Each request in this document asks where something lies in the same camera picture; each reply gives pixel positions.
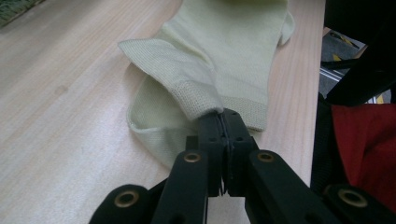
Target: wooden table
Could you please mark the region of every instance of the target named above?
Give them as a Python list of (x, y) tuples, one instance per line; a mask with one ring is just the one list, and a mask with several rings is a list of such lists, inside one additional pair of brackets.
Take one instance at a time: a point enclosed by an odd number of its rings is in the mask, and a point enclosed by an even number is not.
[[(169, 171), (129, 131), (143, 78), (117, 47), (153, 36), (181, 0), (47, 0), (0, 30), (0, 222), (88, 223), (114, 188)], [(296, 31), (269, 81), (261, 148), (309, 184), (324, 0), (290, 0)], [(209, 200), (208, 223), (248, 223), (243, 201)]]

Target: sock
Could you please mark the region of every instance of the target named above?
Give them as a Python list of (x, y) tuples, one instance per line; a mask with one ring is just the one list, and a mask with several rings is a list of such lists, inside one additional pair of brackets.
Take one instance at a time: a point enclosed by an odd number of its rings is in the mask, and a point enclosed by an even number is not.
[(156, 36), (119, 44), (148, 74), (128, 112), (131, 129), (168, 167), (209, 112), (227, 107), (264, 130), (271, 62), (293, 27), (287, 0), (184, 0)]

